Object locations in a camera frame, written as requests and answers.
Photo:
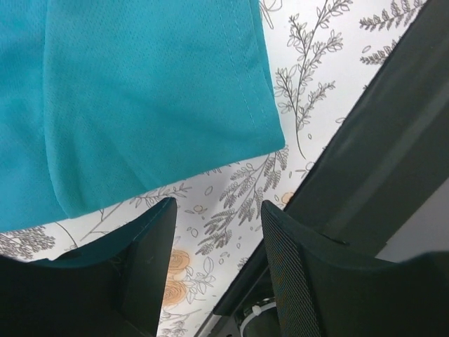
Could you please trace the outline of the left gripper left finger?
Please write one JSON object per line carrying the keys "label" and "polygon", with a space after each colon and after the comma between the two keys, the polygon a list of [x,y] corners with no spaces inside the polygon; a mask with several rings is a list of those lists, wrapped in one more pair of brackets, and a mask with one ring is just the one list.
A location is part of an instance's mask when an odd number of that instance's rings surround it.
{"label": "left gripper left finger", "polygon": [[177,203],[55,260],[1,258],[2,336],[155,336]]}

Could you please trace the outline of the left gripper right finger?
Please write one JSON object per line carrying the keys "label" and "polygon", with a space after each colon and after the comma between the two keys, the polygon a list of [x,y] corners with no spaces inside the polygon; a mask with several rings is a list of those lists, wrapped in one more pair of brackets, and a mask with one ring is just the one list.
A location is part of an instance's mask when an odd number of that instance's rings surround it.
{"label": "left gripper right finger", "polygon": [[283,336],[447,336],[448,254],[352,251],[270,201],[262,231]]}

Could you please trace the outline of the teal t shirt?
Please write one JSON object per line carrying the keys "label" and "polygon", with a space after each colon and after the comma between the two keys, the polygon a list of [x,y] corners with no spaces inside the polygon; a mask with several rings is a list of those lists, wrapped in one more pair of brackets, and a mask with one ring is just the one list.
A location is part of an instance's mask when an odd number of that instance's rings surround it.
{"label": "teal t shirt", "polygon": [[2,1],[1,230],[280,150],[257,1]]}

